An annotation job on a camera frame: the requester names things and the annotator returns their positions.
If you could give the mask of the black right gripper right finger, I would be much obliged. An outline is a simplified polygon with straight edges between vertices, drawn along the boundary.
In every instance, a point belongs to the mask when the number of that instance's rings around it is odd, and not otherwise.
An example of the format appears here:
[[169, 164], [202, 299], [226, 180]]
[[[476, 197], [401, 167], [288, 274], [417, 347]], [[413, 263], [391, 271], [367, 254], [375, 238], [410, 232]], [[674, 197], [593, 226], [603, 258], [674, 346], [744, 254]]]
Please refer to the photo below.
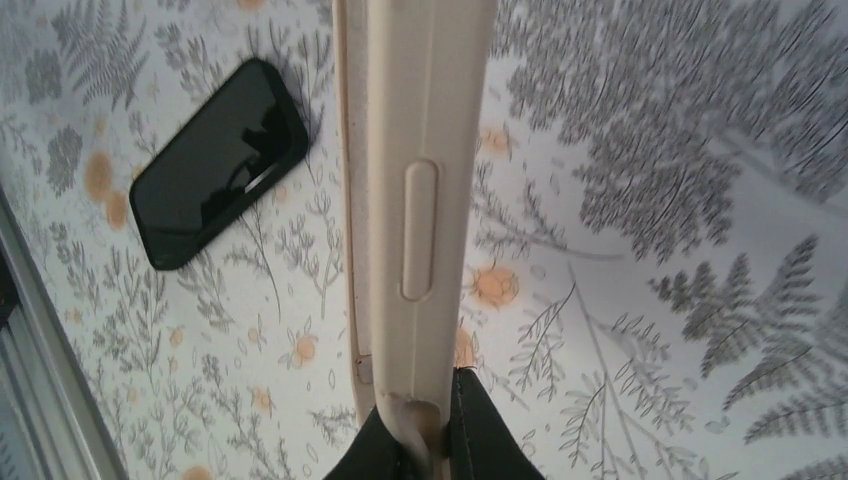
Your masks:
[[451, 477], [458, 480], [541, 480], [489, 394], [470, 368], [453, 371], [449, 421]]

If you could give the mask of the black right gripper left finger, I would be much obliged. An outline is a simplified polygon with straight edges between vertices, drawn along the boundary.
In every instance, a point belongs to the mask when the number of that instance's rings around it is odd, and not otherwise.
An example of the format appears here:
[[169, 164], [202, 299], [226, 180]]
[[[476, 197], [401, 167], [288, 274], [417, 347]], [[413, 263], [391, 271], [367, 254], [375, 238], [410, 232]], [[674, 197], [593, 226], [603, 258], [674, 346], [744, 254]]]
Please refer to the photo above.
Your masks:
[[325, 480], [418, 480], [418, 468], [374, 407]]

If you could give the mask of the black phone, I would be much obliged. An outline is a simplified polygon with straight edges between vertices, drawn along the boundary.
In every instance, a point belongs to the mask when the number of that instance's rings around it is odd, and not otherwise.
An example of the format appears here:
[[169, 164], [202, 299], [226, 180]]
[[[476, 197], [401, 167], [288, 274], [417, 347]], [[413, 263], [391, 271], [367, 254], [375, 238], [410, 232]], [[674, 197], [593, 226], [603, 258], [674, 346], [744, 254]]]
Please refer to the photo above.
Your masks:
[[310, 139], [280, 72], [250, 58], [133, 181], [147, 259], [182, 268], [307, 156]]

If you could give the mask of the beige phone case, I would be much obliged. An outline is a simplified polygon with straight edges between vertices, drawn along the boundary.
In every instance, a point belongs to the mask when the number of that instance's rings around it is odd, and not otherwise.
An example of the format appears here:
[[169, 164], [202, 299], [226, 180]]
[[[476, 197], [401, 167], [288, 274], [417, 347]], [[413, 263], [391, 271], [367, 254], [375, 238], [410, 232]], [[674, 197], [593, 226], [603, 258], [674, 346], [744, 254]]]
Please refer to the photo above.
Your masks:
[[493, 1], [332, 5], [348, 332], [359, 419], [416, 471], [446, 440]]

